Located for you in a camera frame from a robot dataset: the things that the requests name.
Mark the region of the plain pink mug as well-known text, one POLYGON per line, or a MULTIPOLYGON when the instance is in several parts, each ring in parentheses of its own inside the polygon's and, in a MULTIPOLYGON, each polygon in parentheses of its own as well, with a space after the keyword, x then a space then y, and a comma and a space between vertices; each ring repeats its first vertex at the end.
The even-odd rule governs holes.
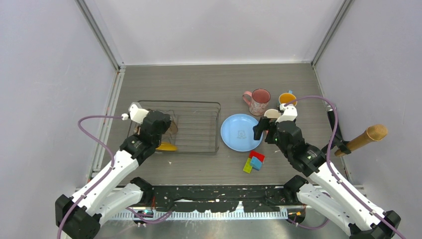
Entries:
POLYGON ((276 121, 281 115, 282 113, 280 113, 277 109, 268 109, 263 116, 272 121, 276 121))

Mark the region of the yellow patterned plate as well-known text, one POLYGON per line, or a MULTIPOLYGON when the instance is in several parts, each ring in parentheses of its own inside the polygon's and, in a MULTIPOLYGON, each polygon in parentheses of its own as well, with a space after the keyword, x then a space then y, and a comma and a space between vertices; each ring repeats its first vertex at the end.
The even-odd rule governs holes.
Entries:
POLYGON ((169 142, 161 142, 161 144, 156 148, 156 150, 174 152, 174 151, 177 151, 178 148, 177 148, 177 146, 175 146, 175 145, 173 145, 169 142))

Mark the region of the light blue plate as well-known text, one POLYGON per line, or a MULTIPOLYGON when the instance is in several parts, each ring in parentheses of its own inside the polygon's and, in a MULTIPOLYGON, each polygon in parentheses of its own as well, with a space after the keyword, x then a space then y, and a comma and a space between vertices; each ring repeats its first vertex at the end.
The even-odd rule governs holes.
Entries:
POLYGON ((224 144, 238 152, 254 150, 262 142, 263 133, 258 140, 254 139, 253 127, 258 120, 246 114, 234 114, 226 118, 220 128, 224 144))

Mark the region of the patterned pink mug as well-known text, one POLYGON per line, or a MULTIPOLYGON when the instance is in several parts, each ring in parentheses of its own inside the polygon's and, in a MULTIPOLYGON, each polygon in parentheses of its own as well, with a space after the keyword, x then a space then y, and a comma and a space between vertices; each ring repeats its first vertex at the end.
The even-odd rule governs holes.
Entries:
POLYGON ((265 89, 256 89, 253 92, 245 91, 242 98, 247 103, 252 115, 262 116, 271 100, 271 95, 265 89))

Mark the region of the blue butterfly mug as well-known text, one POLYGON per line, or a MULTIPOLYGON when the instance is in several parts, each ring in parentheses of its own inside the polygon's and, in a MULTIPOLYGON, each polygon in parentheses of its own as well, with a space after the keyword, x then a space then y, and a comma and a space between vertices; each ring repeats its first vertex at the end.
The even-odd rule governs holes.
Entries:
POLYGON ((288 102, 291 102, 296 99, 296 96, 293 94, 293 91, 289 90, 286 93, 282 93, 278 98, 278 104, 284 105, 288 102))

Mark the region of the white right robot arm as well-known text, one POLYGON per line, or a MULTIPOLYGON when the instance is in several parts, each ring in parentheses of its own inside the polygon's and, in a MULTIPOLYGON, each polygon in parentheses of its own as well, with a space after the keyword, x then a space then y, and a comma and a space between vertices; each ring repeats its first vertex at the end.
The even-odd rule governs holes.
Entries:
POLYGON ((259 140, 264 131, 268 132, 266 143, 275 144, 293 168, 304 175, 285 183, 284 198, 288 203, 311 206, 351 239, 391 239, 399 234, 401 217, 371 203, 327 162, 326 154, 305 142, 294 121, 261 117, 253 127, 254 139, 259 140))

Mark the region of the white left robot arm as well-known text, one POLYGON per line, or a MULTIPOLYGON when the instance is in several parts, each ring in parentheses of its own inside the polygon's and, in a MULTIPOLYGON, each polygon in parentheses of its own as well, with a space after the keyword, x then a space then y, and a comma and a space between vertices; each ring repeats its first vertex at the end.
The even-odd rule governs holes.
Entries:
POLYGON ((103 146, 110 155, 110 162, 85 186, 72 196, 61 195, 55 202, 57 238, 65 233, 73 239, 93 239, 101 227, 115 214, 133 204, 147 206, 152 202, 151 185, 137 177, 119 192, 112 190, 129 173, 153 155, 161 144, 162 135, 171 125, 171 117, 160 111, 132 107, 119 120, 130 119, 139 124, 140 132, 126 138, 116 153, 81 125, 82 132, 103 146))

